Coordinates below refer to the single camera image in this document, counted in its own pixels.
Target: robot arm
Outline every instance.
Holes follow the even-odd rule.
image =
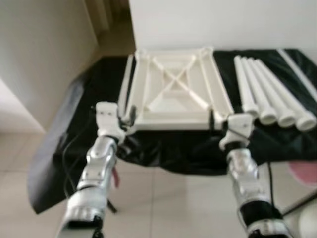
[[[116,163],[117,144],[125,132],[119,125],[117,104],[97,103],[98,137],[87,152],[87,164],[77,191],[67,201],[58,238],[102,238],[107,198]]]
[[[98,137],[87,153],[77,192],[67,202],[58,238],[103,238],[101,229],[106,213],[117,144],[126,129],[119,120],[115,103],[97,103]],[[258,167],[246,148],[253,131],[249,114],[233,114],[223,130],[219,146],[227,153],[228,173],[233,181],[239,219],[248,238],[293,238],[279,211],[270,203],[258,175]]]
[[[249,238],[292,238],[280,212],[259,181],[258,166],[246,148],[253,121],[249,114],[229,116],[220,148],[227,153],[228,173],[238,202],[238,216]]]

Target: black cable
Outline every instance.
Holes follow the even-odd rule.
[[[73,167],[75,166],[75,164],[79,161],[79,159],[82,157],[79,156],[75,159],[75,161],[72,163],[72,165],[70,166],[71,169],[68,169],[67,167],[67,164],[66,164],[66,152],[67,150],[69,149],[69,147],[84,133],[84,131],[88,128],[89,124],[90,124],[90,120],[91,120],[91,112],[92,110],[89,110],[89,117],[88,117],[88,120],[85,124],[85,126],[80,130],[80,132],[66,145],[65,149],[63,150],[63,153],[62,153],[62,165],[63,165],[63,169],[64,169],[64,172],[65,172],[65,175],[66,175],[66,178],[65,178],[65,181],[64,181],[64,193],[65,193],[65,196],[66,198],[69,198],[69,194],[67,192],[67,181],[69,180],[71,186],[72,186],[72,189],[73,189],[73,192],[76,191],[76,187],[75,187],[75,183],[73,181],[73,179],[71,178],[71,170],[73,169]]]
[[[273,190],[273,172],[272,172],[272,167],[271,167],[271,162],[267,162],[267,168],[268,168],[268,176],[269,176],[269,190],[271,194],[271,204],[273,207],[275,207],[275,202],[274,202],[274,190]]]
[[[245,135],[243,135],[243,134],[241,134],[241,133],[239,133],[239,132],[237,132],[237,131],[235,131],[235,130],[233,130],[233,129],[231,129],[231,128],[228,128],[228,130],[231,131],[232,133],[238,135],[238,136],[241,136],[242,138],[244,138],[244,139],[246,139],[246,140],[249,140],[248,137],[246,137]]]
[[[293,204],[291,207],[286,208],[282,215],[287,216],[287,215],[293,213],[294,211],[302,208],[303,206],[307,205],[308,203],[314,201],[315,199],[317,199],[317,190],[312,192],[308,196],[304,197],[303,199],[301,199],[297,203]]]
[[[83,157],[83,155],[78,156],[78,157],[76,158],[76,160],[73,162],[73,164],[70,166],[70,168],[69,168],[69,170],[68,170],[69,175],[71,174],[72,169],[73,169],[73,168],[75,167],[75,165],[78,163],[79,159],[82,158],[82,157]],[[66,178],[66,179],[64,180],[64,184],[63,184],[64,194],[65,194],[65,196],[66,196],[67,199],[70,198],[69,193],[68,193],[68,191],[67,191],[67,182],[68,182],[68,181],[69,181],[69,179]]]

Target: tiled floor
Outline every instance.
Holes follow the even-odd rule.
[[[1,238],[53,238],[58,230],[65,203],[37,216],[27,199],[28,164],[41,139],[41,135],[0,134]],[[122,161],[118,171],[121,186],[110,198],[119,213],[107,213],[106,237],[245,237],[228,177],[176,175]],[[260,171],[265,181],[266,167],[261,166]],[[285,163],[274,164],[273,173],[275,200],[280,208],[312,190],[299,185]],[[296,231],[296,215],[290,222]]]

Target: pink object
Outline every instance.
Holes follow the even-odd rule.
[[[293,176],[300,183],[308,186],[317,186],[317,161],[293,161],[289,162],[289,167]]]
[[[112,187],[117,189],[119,185],[120,185],[120,177],[119,177],[117,169],[114,167],[112,170]]]

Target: black tablecloth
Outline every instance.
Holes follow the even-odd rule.
[[[317,67],[300,51],[287,53],[316,87]],[[235,112],[241,102],[233,64],[236,55],[261,59],[308,109],[317,114],[316,103],[300,80],[275,50],[215,51],[214,57]],[[32,206],[40,213],[65,196],[63,152],[72,178],[77,183],[86,164],[86,152],[97,136],[91,110],[99,101],[117,102],[127,57],[106,57],[98,61],[70,85],[62,107],[34,156],[28,176]],[[316,129],[301,133],[296,128],[281,129],[255,122],[249,149],[258,164],[267,161],[316,160]],[[225,155],[219,150],[221,134],[209,131],[138,131],[128,136],[125,145],[133,148],[121,159],[141,166],[161,166],[172,172],[196,175],[226,173]]]

